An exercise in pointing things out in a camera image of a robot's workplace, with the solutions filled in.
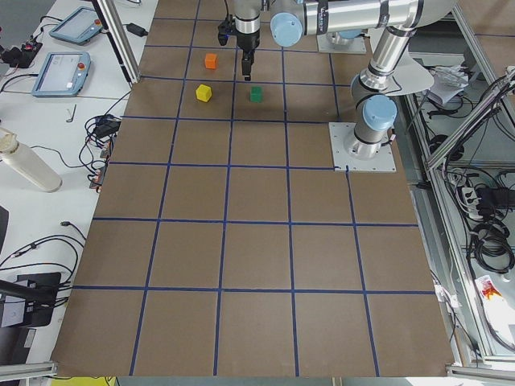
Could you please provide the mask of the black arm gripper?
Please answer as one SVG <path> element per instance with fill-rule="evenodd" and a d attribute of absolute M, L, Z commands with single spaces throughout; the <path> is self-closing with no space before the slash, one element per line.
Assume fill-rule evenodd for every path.
<path fill-rule="evenodd" d="M 251 81 L 254 53 L 260 44 L 260 31 L 250 34 L 237 32 L 237 46 L 243 51 L 241 73 L 245 81 Z"/>

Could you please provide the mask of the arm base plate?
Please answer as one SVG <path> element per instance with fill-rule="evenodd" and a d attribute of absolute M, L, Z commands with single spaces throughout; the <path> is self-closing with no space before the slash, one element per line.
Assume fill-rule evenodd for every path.
<path fill-rule="evenodd" d="M 329 137 L 335 171 L 394 173 L 397 171 L 388 132 L 378 143 L 365 144 L 355 137 L 354 122 L 330 122 Z"/>
<path fill-rule="evenodd" d="M 364 55 L 367 52 L 362 30 L 329 32 L 317 36 L 318 50 L 324 53 Z"/>

